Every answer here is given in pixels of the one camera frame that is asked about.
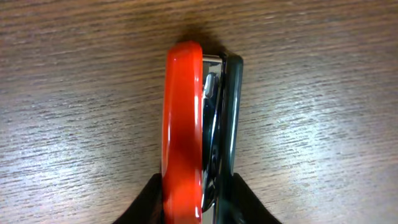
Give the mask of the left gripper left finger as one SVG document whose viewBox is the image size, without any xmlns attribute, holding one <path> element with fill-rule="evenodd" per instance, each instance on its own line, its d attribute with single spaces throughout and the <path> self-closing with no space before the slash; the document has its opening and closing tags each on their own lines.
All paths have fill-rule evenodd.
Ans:
<svg viewBox="0 0 398 224">
<path fill-rule="evenodd" d="M 113 224 L 162 224 L 162 176 L 154 174 L 127 210 Z"/>
</svg>

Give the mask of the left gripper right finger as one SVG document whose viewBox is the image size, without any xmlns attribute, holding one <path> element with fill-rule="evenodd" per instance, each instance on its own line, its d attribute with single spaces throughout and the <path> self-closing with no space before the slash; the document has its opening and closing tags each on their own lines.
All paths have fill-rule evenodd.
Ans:
<svg viewBox="0 0 398 224">
<path fill-rule="evenodd" d="M 233 175 L 231 218 L 238 224 L 281 224 L 250 189 L 243 178 Z"/>
</svg>

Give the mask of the orange black stapler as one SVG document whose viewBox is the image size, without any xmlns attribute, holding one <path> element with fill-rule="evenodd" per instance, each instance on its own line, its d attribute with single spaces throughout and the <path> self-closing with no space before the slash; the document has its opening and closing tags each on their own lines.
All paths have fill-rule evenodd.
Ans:
<svg viewBox="0 0 398 224">
<path fill-rule="evenodd" d="M 167 53 L 162 123 L 166 223 L 239 223 L 233 167 L 243 60 L 181 42 Z"/>
</svg>

